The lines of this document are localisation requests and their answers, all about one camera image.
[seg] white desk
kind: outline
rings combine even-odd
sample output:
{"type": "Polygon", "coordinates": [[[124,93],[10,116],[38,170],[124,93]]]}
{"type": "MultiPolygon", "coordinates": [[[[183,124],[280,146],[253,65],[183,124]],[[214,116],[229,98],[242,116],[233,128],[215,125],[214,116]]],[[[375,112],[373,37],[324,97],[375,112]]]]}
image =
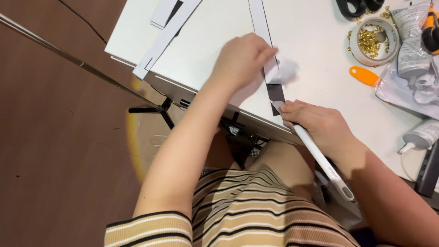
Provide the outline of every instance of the white desk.
{"type": "MultiPolygon", "coordinates": [[[[105,51],[127,64],[138,63],[161,32],[150,25],[158,2],[127,0],[105,51]]],[[[401,2],[386,0],[385,5],[401,2]]],[[[278,56],[292,58],[300,65],[299,78],[284,86],[285,99],[338,109],[356,137],[396,174],[407,178],[396,152],[404,145],[402,135],[421,119],[379,100],[371,87],[349,74],[351,66],[363,66],[347,51],[346,37],[356,23],[341,16],[335,0],[265,0],[264,7],[273,45],[279,47],[278,56]]],[[[203,0],[151,71],[198,91],[221,47],[250,32],[248,0],[203,0]]],[[[383,66],[368,69],[379,75],[383,66]]],[[[230,103],[286,130],[281,117],[272,114],[266,86],[258,85],[255,90],[252,95],[248,95],[249,90],[238,93],[230,103]]],[[[406,164],[413,178],[423,153],[415,151],[416,161],[406,164]]]]}

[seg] white glue bottle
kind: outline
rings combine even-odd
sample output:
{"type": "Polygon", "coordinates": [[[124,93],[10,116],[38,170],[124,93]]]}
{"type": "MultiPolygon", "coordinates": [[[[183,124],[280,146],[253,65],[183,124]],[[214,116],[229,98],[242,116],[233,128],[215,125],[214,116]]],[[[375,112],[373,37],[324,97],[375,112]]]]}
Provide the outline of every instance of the white glue bottle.
{"type": "Polygon", "coordinates": [[[406,145],[399,153],[405,153],[412,148],[428,149],[439,139],[439,120],[427,119],[421,125],[403,135],[406,145]]]}

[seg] woman's right hand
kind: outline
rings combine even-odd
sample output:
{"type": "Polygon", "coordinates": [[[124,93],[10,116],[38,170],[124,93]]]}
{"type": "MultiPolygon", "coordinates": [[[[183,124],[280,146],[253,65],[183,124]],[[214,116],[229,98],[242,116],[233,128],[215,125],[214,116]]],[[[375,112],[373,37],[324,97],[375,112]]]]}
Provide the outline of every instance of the woman's right hand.
{"type": "Polygon", "coordinates": [[[313,137],[320,151],[335,163],[344,159],[352,148],[367,148],[352,134],[338,110],[300,100],[287,100],[281,110],[285,126],[293,129],[293,123],[302,125],[313,137]]]}

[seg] masking tape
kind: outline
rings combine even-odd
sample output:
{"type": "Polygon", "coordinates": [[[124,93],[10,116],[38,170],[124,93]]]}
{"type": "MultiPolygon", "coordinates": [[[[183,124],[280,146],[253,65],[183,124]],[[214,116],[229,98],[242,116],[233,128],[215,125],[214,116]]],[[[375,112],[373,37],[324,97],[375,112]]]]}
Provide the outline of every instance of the masking tape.
{"type": "Polygon", "coordinates": [[[392,23],[389,23],[386,19],[381,17],[371,17],[362,21],[360,24],[355,26],[352,30],[351,37],[349,39],[349,46],[351,48],[352,55],[355,57],[357,61],[366,65],[366,66],[376,66],[389,62],[399,50],[399,35],[395,26],[392,23]],[[378,56],[375,58],[370,58],[367,56],[360,48],[358,44],[358,39],[360,37],[361,29],[373,30],[376,26],[380,26],[383,28],[384,32],[387,34],[389,41],[389,52],[385,52],[384,50],[387,48],[384,43],[381,43],[380,49],[378,51],[378,56]]]}

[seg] woman's left hand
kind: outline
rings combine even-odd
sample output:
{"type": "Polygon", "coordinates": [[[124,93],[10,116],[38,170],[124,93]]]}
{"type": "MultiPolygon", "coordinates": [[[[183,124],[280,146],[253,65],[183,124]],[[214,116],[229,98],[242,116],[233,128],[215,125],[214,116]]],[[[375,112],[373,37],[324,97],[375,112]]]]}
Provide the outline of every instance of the woman's left hand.
{"type": "Polygon", "coordinates": [[[221,50],[208,83],[220,83],[235,92],[254,80],[277,51],[254,33],[235,37],[221,50]]]}

